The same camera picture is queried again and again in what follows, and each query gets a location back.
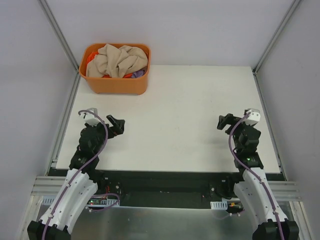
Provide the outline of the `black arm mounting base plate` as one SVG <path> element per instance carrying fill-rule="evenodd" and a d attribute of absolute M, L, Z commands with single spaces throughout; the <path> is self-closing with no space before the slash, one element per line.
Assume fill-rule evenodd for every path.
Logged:
<path fill-rule="evenodd" d="M 235 197 L 240 172 L 97 172 L 98 194 L 113 193 L 122 207 L 209 209 L 211 202 Z"/>

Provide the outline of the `beige t shirt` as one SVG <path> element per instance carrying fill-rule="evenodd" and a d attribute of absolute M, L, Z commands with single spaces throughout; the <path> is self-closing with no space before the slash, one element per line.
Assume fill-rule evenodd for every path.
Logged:
<path fill-rule="evenodd" d="M 86 76 L 91 78 L 124 78 L 148 65 L 147 55 L 138 47 L 117 48 L 107 43 L 97 51 L 98 55 L 86 66 Z"/>

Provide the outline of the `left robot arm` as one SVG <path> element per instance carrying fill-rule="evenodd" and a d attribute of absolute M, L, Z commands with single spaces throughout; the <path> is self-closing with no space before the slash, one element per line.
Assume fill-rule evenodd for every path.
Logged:
<path fill-rule="evenodd" d="M 69 240 L 91 198 L 113 196 L 120 201 L 119 194 L 107 191 L 105 177 L 96 167 L 107 141 L 124 133 L 125 120 L 107 115 L 109 122 L 105 123 L 92 109 L 78 114 L 85 127 L 80 132 L 66 178 L 47 211 L 38 221 L 29 223 L 27 235 L 31 240 Z"/>

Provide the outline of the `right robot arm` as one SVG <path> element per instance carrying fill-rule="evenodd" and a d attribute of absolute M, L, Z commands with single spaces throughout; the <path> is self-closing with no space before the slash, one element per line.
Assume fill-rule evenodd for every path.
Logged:
<path fill-rule="evenodd" d="M 218 118 L 217 129 L 228 135 L 228 146 L 234 157 L 241 180 L 225 184 L 230 197 L 238 197 L 249 214 L 254 240 L 297 240 L 299 227 L 288 219 L 278 204 L 267 181 L 263 163 L 257 152 L 261 132 L 255 128 L 261 114 L 256 109 L 246 109 L 243 117 L 231 113 Z"/>

